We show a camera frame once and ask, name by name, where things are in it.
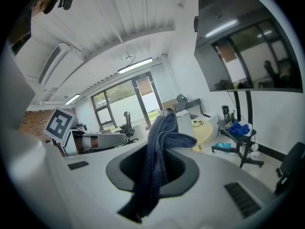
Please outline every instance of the blue towel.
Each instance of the blue towel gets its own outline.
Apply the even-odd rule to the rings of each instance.
[[[149,215],[159,201],[160,187],[168,183],[163,156],[165,148],[193,147],[197,139],[178,133],[175,113],[158,116],[149,134],[142,175],[135,188],[135,208],[142,218]]]
[[[248,125],[240,125],[238,122],[234,122],[232,127],[228,129],[228,132],[234,135],[246,135],[249,131]]]

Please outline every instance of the floor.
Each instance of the floor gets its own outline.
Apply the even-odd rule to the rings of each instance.
[[[237,154],[226,153],[218,150],[215,150],[214,153],[212,152],[211,147],[216,143],[231,143],[231,147],[236,147],[236,144],[232,141],[232,139],[224,135],[219,135],[216,139],[201,144],[200,146],[202,150],[200,150],[198,147],[194,147],[193,150],[196,152],[224,158],[239,167],[241,160]],[[241,153],[244,154],[244,147],[241,147]],[[242,169],[264,183],[271,191],[274,191],[276,183],[279,180],[275,169],[281,165],[281,161],[278,161],[262,153],[257,159],[264,161],[264,165],[261,168],[257,165],[244,164]]]

